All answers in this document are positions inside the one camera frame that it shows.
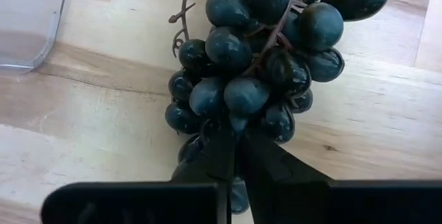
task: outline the transparent plastic box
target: transparent plastic box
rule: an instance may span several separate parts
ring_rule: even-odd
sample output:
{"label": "transparent plastic box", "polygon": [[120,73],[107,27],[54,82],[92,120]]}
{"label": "transparent plastic box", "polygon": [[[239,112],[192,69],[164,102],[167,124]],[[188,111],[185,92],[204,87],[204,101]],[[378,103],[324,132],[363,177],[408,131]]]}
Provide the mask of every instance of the transparent plastic box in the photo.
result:
{"label": "transparent plastic box", "polygon": [[0,0],[0,75],[31,71],[48,56],[64,0]]}

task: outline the wooden surface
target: wooden surface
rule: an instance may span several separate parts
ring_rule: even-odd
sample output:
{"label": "wooden surface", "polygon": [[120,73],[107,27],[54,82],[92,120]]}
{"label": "wooden surface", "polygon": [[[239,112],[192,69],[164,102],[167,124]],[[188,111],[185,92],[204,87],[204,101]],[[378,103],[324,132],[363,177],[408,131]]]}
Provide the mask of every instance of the wooden surface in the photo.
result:
{"label": "wooden surface", "polygon": [[[189,13],[205,38],[204,0]],[[186,136],[164,121],[181,0],[67,0],[35,72],[0,79],[0,223],[39,222],[52,190],[92,180],[168,180]],[[442,0],[389,0],[345,24],[347,66],[314,84],[285,148],[333,178],[442,178]],[[251,223],[250,213],[234,218]]]}

